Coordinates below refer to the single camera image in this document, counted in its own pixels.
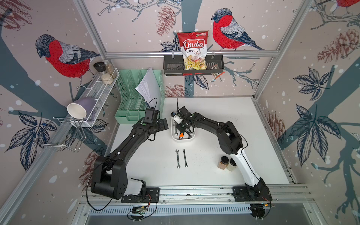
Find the silver wrench marked 11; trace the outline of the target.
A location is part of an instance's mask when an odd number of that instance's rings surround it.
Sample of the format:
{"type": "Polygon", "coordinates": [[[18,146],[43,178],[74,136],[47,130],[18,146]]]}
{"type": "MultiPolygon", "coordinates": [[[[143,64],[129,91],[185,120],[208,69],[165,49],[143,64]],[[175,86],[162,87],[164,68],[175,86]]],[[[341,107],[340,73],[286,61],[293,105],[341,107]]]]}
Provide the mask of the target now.
{"type": "Polygon", "coordinates": [[[179,150],[175,150],[176,152],[176,157],[177,157],[177,168],[180,169],[181,166],[180,166],[180,159],[179,159],[179,150]]]}

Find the small silver open-end wrench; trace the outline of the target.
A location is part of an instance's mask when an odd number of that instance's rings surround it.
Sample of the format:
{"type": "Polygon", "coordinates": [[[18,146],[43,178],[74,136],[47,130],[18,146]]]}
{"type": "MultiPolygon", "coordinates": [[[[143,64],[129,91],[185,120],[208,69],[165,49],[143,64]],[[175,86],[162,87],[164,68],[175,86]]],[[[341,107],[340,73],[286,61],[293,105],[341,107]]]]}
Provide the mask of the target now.
{"type": "Polygon", "coordinates": [[[185,151],[185,149],[183,149],[182,151],[183,151],[183,157],[184,157],[185,168],[188,168],[188,164],[187,164],[187,157],[186,157],[186,151],[185,151]]]}

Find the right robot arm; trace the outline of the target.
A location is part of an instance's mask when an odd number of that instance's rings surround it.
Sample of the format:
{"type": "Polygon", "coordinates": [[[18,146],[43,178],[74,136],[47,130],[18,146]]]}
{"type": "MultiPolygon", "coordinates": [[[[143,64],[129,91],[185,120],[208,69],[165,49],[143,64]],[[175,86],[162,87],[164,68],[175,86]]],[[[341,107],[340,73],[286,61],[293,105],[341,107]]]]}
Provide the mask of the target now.
{"type": "Polygon", "coordinates": [[[220,149],[234,160],[245,182],[244,186],[235,187],[232,194],[235,201],[272,201],[269,188],[249,162],[243,146],[243,137],[232,122],[214,121],[197,112],[190,113],[185,107],[176,113],[173,112],[172,118],[176,121],[176,128],[180,133],[187,132],[190,127],[193,127],[203,129],[217,136],[220,149]]]}

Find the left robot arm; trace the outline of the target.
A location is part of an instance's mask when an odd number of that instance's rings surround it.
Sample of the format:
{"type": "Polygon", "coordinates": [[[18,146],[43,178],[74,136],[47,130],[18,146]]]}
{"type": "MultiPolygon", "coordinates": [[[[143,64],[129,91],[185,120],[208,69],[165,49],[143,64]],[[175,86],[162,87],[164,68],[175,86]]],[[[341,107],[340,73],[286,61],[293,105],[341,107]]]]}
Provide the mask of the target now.
{"type": "Polygon", "coordinates": [[[112,199],[122,198],[128,187],[127,163],[152,134],[169,129],[167,119],[139,121],[121,145],[106,157],[98,157],[91,175],[91,192],[112,199]]]}

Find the white plastic storage box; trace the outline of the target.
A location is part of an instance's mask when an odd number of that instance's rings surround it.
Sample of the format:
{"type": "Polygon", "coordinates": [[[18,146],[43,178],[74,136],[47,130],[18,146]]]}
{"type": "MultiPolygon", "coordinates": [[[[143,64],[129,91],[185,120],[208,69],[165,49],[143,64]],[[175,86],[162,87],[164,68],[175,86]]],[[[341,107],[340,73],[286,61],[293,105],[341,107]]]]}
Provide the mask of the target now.
{"type": "Polygon", "coordinates": [[[172,138],[179,142],[191,141],[196,134],[195,128],[186,123],[176,112],[171,113],[171,131],[172,138]]]}

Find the green plastic file organizer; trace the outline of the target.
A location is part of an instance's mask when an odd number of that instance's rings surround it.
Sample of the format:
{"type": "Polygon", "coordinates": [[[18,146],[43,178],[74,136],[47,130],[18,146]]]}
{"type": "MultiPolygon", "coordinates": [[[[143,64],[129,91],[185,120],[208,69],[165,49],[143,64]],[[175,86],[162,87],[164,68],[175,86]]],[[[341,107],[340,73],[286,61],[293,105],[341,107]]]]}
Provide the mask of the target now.
{"type": "Polygon", "coordinates": [[[122,69],[116,81],[121,94],[121,103],[115,114],[119,124],[135,124],[145,116],[147,105],[144,98],[136,91],[146,69],[122,69]]]}

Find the white paper sheets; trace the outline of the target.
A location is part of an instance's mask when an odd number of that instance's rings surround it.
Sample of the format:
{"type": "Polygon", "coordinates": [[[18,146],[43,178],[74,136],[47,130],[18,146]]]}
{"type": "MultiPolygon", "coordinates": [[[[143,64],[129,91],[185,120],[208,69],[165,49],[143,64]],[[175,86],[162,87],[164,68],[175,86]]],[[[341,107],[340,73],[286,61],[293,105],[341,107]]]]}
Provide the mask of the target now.
{"type": "Polygon", "coordinates": [[[152,68],[149,68],[136,87],[137,92],[144,98],[145,102],[150,108],[160,109],[161,106],[161,92],[160,86],[156,80],[155,73],[152,68]]]}

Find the brown spice jar black lid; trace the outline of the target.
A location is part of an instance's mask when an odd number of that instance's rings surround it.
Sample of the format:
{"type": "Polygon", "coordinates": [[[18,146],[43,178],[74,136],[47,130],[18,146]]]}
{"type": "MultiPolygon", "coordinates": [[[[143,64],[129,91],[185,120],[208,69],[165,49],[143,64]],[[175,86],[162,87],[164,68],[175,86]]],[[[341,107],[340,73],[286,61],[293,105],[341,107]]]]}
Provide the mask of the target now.
{"type": "Polygon", "coordinates": [[[218,162],[217,167],[219,169],[225,170],[229,164],[229,158],[227,156],[222,156],[218,162]]]}

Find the white spice jar black lid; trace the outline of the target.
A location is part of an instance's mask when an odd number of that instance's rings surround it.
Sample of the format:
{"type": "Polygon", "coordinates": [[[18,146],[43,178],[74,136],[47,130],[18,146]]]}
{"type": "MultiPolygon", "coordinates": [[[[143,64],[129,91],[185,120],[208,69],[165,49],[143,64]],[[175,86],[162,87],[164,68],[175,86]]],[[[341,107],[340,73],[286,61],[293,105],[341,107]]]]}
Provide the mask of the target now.
{"type": "Polygon", "coordinates": [[[229,171],[234,171],[236,168],[237,168],[237,164],[235,163],[235,161],[233,160],[233,158],[230,159],[229,164],[228,164],[228,166],[227,166],[227,169],[228,169],[229,171]]]}

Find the red Chuba chips bag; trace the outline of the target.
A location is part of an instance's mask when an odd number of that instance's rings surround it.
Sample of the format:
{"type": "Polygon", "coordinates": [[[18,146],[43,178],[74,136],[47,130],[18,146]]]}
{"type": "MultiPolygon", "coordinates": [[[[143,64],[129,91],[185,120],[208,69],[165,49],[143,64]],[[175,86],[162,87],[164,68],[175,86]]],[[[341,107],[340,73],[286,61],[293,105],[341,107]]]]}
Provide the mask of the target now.
{"type": "Polygon", "coordinates": [[[178,33],[185,70],[206,70],[208,31],[178,33]]]}

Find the clear glass spice jar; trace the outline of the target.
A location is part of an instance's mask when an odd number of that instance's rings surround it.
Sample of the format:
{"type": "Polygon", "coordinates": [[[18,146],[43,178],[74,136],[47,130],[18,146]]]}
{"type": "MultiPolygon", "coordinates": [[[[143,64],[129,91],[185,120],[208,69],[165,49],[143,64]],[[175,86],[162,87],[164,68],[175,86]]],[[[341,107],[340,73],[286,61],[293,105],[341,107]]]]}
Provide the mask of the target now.
{"type": "Polygon", "coordinates": [[[112,63],[109,60],[104,60],[104,64],[107,72],[112,76],[113,79],[115,79],[117,77],[117,74],[115,72],[115,68],[112,65],[112,63]]]}

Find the purple white cup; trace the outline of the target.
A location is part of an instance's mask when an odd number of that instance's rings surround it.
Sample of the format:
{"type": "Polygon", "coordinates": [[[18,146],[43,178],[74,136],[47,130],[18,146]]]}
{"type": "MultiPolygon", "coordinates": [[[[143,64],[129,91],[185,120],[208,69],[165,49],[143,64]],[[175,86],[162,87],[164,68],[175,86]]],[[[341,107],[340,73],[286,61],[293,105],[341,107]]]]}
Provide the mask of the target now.
{"type": "Polygon", "coordinates": [[[67,112],[71,117],[82,120],[91,114],[95,104],[96,100],[94,98],[83,97],[68,104],[67,112]]]}

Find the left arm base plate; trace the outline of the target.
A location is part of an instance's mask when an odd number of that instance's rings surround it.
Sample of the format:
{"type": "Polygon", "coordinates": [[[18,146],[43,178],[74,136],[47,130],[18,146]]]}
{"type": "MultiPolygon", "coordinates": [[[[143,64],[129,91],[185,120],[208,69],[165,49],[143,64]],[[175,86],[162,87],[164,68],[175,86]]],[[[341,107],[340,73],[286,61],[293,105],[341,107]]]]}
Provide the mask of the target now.
{"type": "Polygon", "coordinates": [[[122,203],[158,203],[159,187],[147,187],[138,195],[126,195],[121,198],[122,203]]]}

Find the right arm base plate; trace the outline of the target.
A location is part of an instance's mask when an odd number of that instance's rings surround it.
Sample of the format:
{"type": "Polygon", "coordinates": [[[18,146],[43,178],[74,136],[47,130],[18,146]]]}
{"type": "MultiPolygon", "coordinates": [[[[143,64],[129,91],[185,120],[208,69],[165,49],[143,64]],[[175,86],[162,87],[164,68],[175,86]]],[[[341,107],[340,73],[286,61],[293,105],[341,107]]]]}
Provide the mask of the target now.
{"type": "Polygon", "coordinates": [[[273,198],[267,186],[248,187],[235,186],[232,195],[236,202],[272,202],[273,198]]]}

